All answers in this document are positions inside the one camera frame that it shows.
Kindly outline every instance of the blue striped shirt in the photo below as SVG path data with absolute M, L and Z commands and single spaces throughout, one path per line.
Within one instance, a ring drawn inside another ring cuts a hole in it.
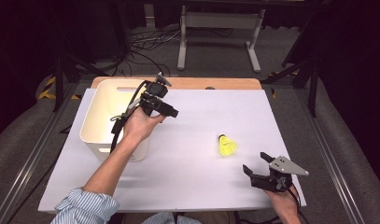
M 103 223 L 114 215 L 120 204 L 113 197 L 106 194 L 92 193 L 82 188 L 73 189 L 58 205 L 55 206 L 57 216 L 52 224 L 78 224 L 78 223 Z M 188 218 L 178 217 L 179 224 L 202 224 Z M 162 212 L 149 217 L 142 224 L 175 224 L 172 213 Z

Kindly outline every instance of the white tabletop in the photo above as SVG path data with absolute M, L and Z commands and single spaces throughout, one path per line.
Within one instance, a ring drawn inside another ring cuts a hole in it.
M 94 93 L 95 89 L 87 89 L 84 94 L 39 211 L 54 211 L 102 163 L 79 138 Z M 262 151 L 289 158 L 264 91 L 170 90 L 163 100 L 179 111 L 178 116 L 159 124 L 149 139 L 147 156 L 125 168 L 114 194 L 119 212 L 272 207 L 261 189 L 250 186 L 242 170 L 245 164 L 255 174 L 268 175 Z M 220 133 L 238 145 L 229 157 L 218 154 Z M 296 176 L 293 183 L 306 205 Z

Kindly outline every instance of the cloth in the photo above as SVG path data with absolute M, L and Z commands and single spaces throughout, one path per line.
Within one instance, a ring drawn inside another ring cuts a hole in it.
M 55 206 L 57 216 L 52 220 L 52 224 L 77 224 L 77 223 L 97 223 L 106 224 L 114 215 L 120 204 L 113 197 L 106 194 L 97 194 L 83 190 L 82 188 L 73 189 L 69 195 Z M 197 217 L 212 220 L 219 218 L 233 218 L 228 212 L 204 212 L 204 213 L 186 213 L 185 217 L 178 216 L 177 223 L 175 217 L 170 212 L 161 212 L 150 215 L 142 220 L 142 224 L 202 224 L 196 220 Z

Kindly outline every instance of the white plastic bin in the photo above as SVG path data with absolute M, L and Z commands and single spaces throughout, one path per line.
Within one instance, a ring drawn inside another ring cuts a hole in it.
M 82 124 L 80 138 L 99 160 L 104 161 L 108 157 L 114 138 L 111 130 L 115 121 L 110 119 L 125 112 L 135 90 L 142 82 L 140 79 L 106 79 L 98 85 Z M 140 90 L 136 98 L 140 97 L 144 89 L 143 87 Z M 130 161 L 143 160 L 147 149 L 148 138 L 137 147 Z

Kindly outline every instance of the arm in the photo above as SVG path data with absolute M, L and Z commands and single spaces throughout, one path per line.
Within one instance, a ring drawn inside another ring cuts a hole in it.
M 298 197 L 295 188 L 291 186 L 290 189 Z M 298 218 L 297 203 L 288 191 L 271 192 L 265 190 L 264 192 L 271 199 L 274 210 L 284 224 L 301 224 L 300 219 Z
M 163 115 L 148 117 L 141 107 L 137 108 L 125 124 L 124 137 L 83 189 L 112 196 L 120 175 L 137 146 L 149 137 L 154 127 L 163 120 Z

